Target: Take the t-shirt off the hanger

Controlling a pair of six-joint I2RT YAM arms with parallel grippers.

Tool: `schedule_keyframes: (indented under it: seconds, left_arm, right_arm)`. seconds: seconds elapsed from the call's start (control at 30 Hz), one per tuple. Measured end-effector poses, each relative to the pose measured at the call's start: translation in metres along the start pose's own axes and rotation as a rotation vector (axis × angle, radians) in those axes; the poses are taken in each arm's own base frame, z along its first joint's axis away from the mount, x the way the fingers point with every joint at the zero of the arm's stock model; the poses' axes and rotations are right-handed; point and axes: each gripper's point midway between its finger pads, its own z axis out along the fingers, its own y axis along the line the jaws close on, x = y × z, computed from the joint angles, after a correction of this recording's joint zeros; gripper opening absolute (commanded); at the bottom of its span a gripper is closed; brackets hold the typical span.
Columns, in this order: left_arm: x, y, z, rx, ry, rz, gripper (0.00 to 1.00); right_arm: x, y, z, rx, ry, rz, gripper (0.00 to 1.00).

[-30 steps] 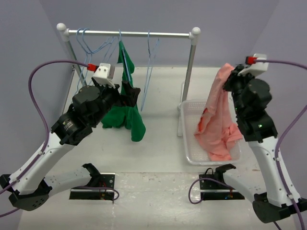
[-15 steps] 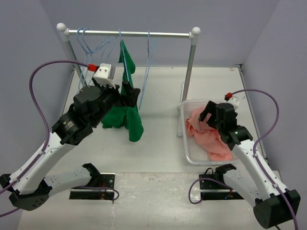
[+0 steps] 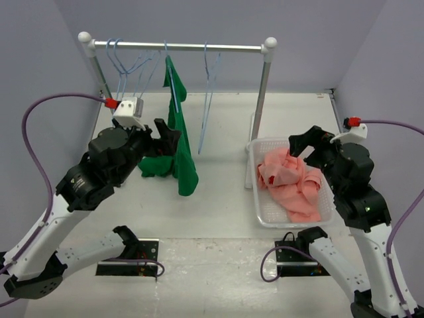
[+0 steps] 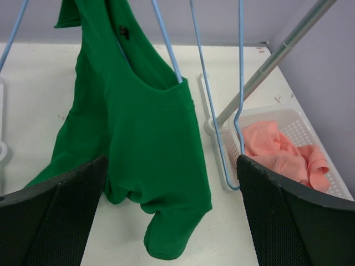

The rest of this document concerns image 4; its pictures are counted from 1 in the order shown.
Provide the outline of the light blue pink-shirt hanger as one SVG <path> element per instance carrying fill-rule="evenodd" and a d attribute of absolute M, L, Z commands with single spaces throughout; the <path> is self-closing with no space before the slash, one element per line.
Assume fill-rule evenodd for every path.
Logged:
<path fill-rule="evenodd" d="M 237 121 L 244 104 L 244 1 L 239 1 L 238 13 L 239 92 L 237 93 L 237 99 L 232 100 L 224 109 L 217 107 L 213 103 L 213 96 L 202 51 L 201 38 L 193 1 L 190 1 L 190 9 L 194 23 L 200 62 L 202 66 L 202 74 L 199 77 L 199 88 L 206 116 L 206 120 L 204 122 L 204 130 L 211 137 L 222 187 L 228 191 L 238 191 L 240 189 L 239 182 L 235 176 L 233 165 L 230 164 L 230 160 L 226 151 L 226 145 L 224 144 L 222 137 L 224 123 L 234 112 L 237 112 L 235 119 Z"/>

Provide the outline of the pink t shirt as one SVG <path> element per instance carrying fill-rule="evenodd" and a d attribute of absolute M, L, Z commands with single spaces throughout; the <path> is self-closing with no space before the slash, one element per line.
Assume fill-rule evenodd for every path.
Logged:
<path fill-rule="evenodd" d="M 245 155 L 254 161 L 315 190 L 329 190 L 329 165 L 319 146 L 295 146 L 273 120 L 254 123 L 242 135 Z"/>

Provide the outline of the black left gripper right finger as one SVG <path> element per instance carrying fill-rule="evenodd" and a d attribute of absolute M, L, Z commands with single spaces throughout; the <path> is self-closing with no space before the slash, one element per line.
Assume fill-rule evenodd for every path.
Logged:
<path fill-rule="evenodd" d="M 354 202 L 241 155 L 237 177 L 259 265 L 354 265 Z"/>

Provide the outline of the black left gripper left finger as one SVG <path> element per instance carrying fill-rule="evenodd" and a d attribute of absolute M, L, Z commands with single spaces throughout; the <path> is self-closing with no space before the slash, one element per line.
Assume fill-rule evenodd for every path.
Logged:
<path fill-rule="evenodd" d="M 1 196 L 1 265 L 80 265 L 108 159 Z"/>

